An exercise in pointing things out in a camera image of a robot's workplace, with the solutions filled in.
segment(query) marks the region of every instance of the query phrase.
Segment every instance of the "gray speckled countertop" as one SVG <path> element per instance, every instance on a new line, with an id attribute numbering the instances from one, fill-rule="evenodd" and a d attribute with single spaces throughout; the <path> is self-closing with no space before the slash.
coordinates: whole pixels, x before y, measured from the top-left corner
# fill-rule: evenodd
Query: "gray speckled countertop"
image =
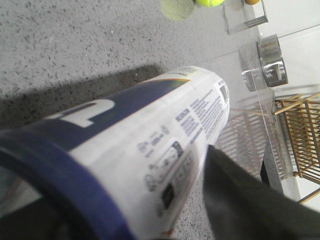
<path id="1" fill-rule="evenodd" d="M 228 35 L 221 6 L 196 5 L 188 18 L 172 21 L 159 1 L 150 0 L 2 0 L 0 31 L 1 129 L 21 127 L 169 69 L 228 56 L 258 36 L 255 28 Z M 224 62 L 214 63 L 213 70 L 223 75 Z M 201 196 L 200 178 L 174 237 L 213 238 Z"/>

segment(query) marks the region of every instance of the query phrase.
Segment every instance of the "orange object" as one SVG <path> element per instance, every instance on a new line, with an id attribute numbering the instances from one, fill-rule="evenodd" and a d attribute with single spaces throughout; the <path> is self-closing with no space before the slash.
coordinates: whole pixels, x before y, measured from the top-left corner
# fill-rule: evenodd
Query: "orange object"
<path id="1" fill-rule="evenodd" d="M 254 5 L 257 4 L 260 0 L 244 0 L 246 4 Z"/>

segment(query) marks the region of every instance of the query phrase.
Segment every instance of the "tennis ball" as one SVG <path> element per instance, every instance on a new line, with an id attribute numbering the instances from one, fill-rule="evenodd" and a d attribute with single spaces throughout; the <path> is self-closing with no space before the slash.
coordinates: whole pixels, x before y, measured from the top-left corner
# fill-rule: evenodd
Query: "tennis ball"
<path id="1" fill-rule="evenodd" d="M 196 1 L 199 4 L 206 6 L 206 7 L 215 7 L 215 6 L 222 4 L 222 2 L 224 0 L 196 0 Z"/>
<path id="2" fill-rule="evenodd" d="M 244 0 L 246 4 L 254 5 L 257 4 L 260 0 Z"/>
<path id="3" fill-rule="evenodd" d="M 160 0 L 162 14 L 169 20 L 182 21 L 191 15 L 195 8 L 193 0 Z"/>

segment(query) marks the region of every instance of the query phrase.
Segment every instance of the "metal container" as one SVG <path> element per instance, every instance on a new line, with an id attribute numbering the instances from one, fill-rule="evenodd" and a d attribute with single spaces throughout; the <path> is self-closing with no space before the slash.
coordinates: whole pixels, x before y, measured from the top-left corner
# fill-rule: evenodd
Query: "metal container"
<path id="1" fill-rule="evenodd" d="M 276 34 L 262 38 L 258 44 L 258 53 L 266 84 L 276 87 L 288 83 L 285 63 Z"/>

